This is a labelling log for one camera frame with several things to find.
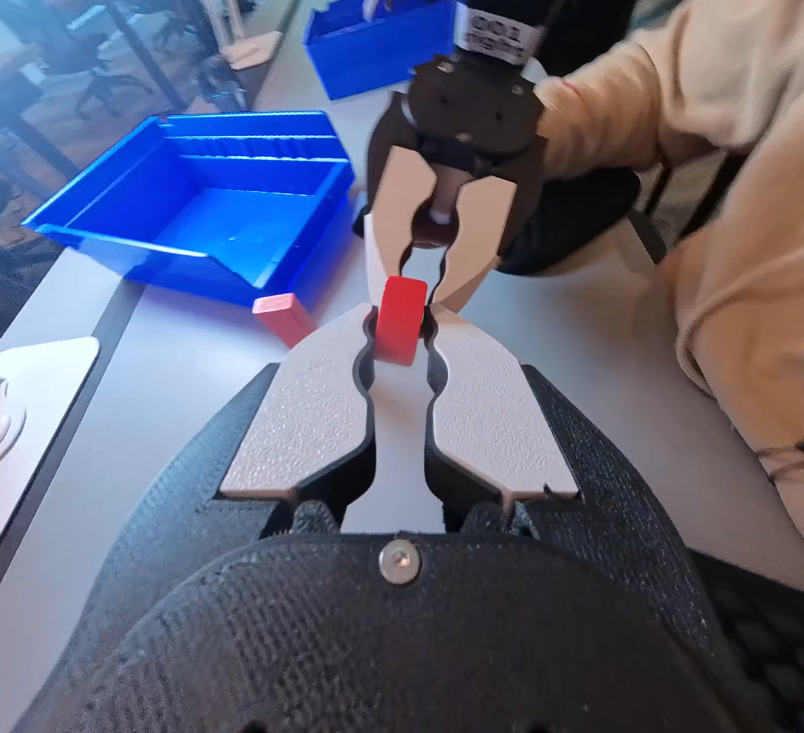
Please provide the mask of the black wrist rest pad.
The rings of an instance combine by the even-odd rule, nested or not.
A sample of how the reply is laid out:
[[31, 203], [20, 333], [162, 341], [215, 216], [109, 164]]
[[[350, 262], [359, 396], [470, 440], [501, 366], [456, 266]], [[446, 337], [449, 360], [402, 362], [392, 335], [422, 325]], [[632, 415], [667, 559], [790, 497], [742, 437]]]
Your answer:
[[536, 212], [497, 270], [531, 276], [558, 265], [625, 218], [640, 189], [638, 174], [631, 168], [601, 168], [548, 182]]

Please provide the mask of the white lamp base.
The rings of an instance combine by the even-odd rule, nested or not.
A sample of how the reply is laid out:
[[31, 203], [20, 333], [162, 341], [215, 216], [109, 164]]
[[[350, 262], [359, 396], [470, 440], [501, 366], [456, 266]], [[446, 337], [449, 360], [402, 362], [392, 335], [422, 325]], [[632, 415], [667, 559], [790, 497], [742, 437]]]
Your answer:
[[1, 531], [4, 533], [95, 365], [94, 336], [1, 353]]

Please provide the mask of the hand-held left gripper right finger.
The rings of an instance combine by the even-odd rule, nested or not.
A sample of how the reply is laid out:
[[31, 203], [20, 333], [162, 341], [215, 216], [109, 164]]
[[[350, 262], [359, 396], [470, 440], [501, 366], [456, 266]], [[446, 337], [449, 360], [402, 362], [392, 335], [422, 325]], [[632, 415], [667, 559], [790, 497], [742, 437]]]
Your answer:
[[514, 354], [440, 305], [428, 315], [425, 479], [445, 506], [575, 499], [579, 486]]

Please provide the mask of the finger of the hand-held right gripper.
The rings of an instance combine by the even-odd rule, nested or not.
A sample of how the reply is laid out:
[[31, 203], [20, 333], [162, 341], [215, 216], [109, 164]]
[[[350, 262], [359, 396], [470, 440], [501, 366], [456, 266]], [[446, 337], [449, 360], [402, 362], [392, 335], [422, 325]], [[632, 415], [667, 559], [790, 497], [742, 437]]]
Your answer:
[[364, 217], [367, 288], [380, 306], [387, 278], [400, 276], [413, 245], [413, 222], [433, 195], [437, 175], [416, 151], [393, 146]]
[[503, 232], [514, 203], [515, 182], [487, 176], [457, 192], [457, 235], [441, 262], [433, 305], [458, 313], [497, 264]]

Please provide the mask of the black office chair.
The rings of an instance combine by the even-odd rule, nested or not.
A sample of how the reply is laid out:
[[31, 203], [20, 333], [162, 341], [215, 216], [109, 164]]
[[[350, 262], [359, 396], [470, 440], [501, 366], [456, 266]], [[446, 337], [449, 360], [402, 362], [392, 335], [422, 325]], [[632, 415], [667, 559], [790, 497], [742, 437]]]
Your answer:
[[147, 95], [155, 93], [135, 75], [109, 73], [108, 61], [100, 55], [100, 47], [108, 39], [109, 36], [104, 33], [68, 34], [67, 44], [46, 44], [41, 53], [45, 71], [49, 75], [66, 76], [80, 73], [89, 75], [89, 84], [74, 107], [75, 114], [84, 121], [88, 121], [85, 107], [91, 98], [100, 102], [108, 114], [119, 117], [119, 111], [114, 103], [116, 89], [136, 87]]

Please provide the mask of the blue plastic bin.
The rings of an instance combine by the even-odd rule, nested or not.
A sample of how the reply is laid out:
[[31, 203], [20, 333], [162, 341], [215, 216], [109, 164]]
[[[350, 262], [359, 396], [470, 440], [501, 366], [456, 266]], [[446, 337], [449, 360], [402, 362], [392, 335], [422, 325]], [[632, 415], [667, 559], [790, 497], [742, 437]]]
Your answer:
[[302, 43], [330, 101], [408, 80], [453, 47], [454, 1], [400, 0], [363, 19], [363, 0], [312, 10]]
[[354, 179], [324, 111], [150, 117], [23, 225], [140, 284], [310, 306], [350, 239]]

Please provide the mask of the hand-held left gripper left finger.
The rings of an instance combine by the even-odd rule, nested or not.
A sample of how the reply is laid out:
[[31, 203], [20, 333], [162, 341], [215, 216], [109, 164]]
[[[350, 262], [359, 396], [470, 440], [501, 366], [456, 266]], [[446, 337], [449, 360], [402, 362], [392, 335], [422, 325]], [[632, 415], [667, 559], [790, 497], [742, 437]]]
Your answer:
[[277, 366], [220, 484], [228, 499], [299, 501], [352, 465], [373, 480], [376, 307], [358, 304]]

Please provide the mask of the red rectangular wooden block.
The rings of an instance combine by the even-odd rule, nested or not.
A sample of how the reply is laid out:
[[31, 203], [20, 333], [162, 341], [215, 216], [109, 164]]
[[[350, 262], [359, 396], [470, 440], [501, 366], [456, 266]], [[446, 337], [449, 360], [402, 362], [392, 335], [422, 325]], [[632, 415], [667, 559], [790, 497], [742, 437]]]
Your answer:
[[260, 297], [253, 303], [252, 314], [288, 349], [317, 330], [313, 317], [294, 293]]
[[405, 367], [413, 364], [427, 295], [425, 281], [404, 276], [387, 278], [376, 322], [378, 361]]

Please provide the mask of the person's beige hoodie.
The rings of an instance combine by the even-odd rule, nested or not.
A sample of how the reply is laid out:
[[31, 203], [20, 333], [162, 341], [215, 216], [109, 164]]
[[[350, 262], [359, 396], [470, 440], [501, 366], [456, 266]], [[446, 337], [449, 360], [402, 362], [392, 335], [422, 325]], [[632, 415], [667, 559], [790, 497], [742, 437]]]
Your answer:
[[802, 533], [802, 136], [767, 139], [719, 214], [662, 267], [675, 348]]

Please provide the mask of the person's right hand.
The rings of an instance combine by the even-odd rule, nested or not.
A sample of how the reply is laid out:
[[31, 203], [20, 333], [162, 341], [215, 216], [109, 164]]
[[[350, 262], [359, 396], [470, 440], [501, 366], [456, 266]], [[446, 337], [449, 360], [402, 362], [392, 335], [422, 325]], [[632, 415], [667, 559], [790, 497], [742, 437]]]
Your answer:
[[446, 165], [434, 165], [436, 183], [432, 195], [417, 209], [412, 225], [413, 245], [437, 248], [449, 245], [457, 234], [457, 196], [471, 175]]

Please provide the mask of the person's right forearm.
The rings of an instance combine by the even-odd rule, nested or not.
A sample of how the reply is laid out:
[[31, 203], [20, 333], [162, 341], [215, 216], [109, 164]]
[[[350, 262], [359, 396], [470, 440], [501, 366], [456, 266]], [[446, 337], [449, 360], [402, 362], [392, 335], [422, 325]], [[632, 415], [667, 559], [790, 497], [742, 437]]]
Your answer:
[[536, 87], [549, 180], [728, 149], [802, 177], [803, 0], [685, 0], [665, 23]]

